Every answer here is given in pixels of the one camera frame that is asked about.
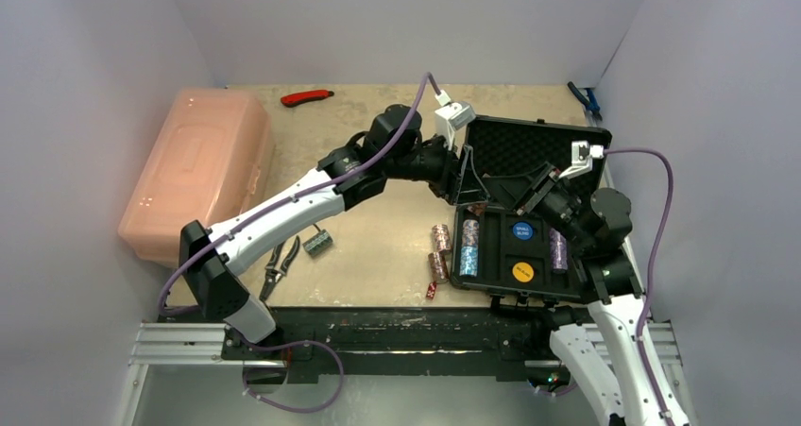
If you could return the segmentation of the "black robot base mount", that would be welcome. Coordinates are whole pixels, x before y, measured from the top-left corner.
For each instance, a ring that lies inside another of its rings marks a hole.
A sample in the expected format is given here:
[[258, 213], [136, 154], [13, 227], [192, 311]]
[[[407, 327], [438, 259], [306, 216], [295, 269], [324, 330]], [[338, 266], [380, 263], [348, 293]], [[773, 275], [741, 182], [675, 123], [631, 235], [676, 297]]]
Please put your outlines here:
[[492, 377], [548, 392], [571, 385], [551, 351], [551, 327], [583, 309], [560, 307], [278, 307], [278, 329], [262, 349], [220, 324], [218, 358], [247, 366], [286, 366], [290, 383], [314, 383], [343, 368], [348, 375]]

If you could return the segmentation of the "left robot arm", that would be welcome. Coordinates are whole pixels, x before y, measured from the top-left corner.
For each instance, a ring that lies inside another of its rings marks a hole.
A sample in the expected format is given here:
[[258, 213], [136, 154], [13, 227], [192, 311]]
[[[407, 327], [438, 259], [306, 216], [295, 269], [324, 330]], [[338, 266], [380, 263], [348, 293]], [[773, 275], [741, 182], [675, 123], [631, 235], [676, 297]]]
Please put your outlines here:
[[238, 331], [257, 358], [276, 355], [276, 321], [240, 275], [301, 230], [381, 194], [389, 179], [425, 181], [436, 196], [448, 197], [456, 179], [455, 133], [475, 118], [466, 102], [444, 105], [435, 111], [435, 136], [425, 140], [419, 113], [391, 105], [280, 194], [208, 228], [198, 221], [184, 226], [179, 274], [203, 317]]

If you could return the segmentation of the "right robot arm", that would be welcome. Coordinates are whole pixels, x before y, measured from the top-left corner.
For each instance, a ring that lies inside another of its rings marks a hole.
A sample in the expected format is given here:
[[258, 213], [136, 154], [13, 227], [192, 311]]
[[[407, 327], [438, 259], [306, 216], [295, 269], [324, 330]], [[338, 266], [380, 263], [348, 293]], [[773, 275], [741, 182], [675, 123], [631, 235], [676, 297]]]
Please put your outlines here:
[[581, 300], [608, 357], [601, 357], [582, 325], [562, 313], [531, 330], [533, 350], [566, 365], [601, 425], [689, 425], [646, 328], [647, 297], [623, 249], [632, 230], [628, 197], [600, 188], [583, 199], [549, 164], [526, 174], [485, 177], [484, 185], [509, 212], [534, 213], [566, 238], [582, 282]]

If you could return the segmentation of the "orange black chip stack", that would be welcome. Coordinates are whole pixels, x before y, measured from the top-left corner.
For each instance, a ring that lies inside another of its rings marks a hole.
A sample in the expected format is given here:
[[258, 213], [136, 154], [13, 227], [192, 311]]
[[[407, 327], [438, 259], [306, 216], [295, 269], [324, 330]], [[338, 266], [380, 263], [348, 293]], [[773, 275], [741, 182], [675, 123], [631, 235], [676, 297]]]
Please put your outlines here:
[[477, 202], [469, 204], [467, 206], [467, 210], [473, 215], [482, 216], [486, 212], [487, 207], [488, 207], [487, 202]]

